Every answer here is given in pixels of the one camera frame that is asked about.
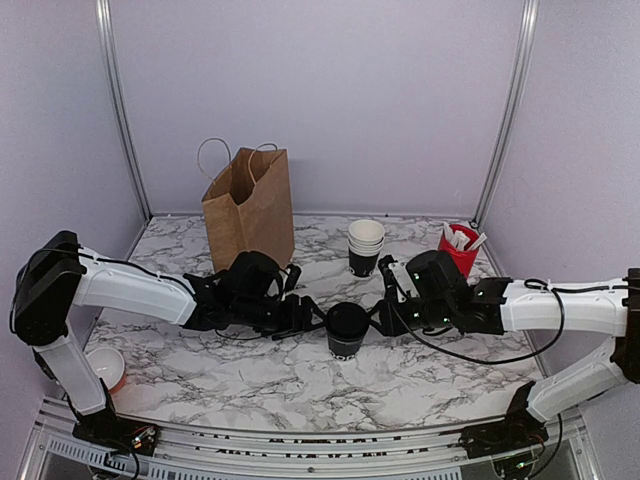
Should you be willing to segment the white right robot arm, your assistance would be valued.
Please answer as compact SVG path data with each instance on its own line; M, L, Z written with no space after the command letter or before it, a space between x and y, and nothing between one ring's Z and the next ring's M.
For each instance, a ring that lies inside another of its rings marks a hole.
M548 437L545 425L565 410L620 385L639 381L639 272L595 283L554 284L529 278L486 277L469 284L452 256L426 251L407 263L378 262L385 293L374 310L384 336L504 335L552 330L550 349L567 331L606 335L591 354L559 373L516 390L504 417L463 430L470 450L515 448Z

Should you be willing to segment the single black coffee cup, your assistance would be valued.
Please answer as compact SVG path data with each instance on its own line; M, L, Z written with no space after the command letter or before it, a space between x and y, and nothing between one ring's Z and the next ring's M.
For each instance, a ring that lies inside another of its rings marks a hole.
M331 356L337 361L353 360L361 348L366 333L366 330L360 330L355 334L345 334L328 329L327 341Z

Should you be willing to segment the brown paper bag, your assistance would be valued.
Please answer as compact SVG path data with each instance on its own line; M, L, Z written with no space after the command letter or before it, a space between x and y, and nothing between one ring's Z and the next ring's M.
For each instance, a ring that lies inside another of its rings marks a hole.
M228 156L201 199L216 272L242 252L261 252L284 268L294 249L288 151L267 142Z

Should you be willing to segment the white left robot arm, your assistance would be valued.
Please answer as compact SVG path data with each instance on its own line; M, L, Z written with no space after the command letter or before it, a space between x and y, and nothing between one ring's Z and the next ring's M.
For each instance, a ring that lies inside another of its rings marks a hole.
M17 273L9 328L66 393L77 433L116 445L134 430L90 367L69 324L71 310L112 310L198 332L243 326L280 340L325 323L316 303L295 293L300 275L299 267L281 267L258 251L242 252L230 268L210 275L153 273L85 248L62 230Z

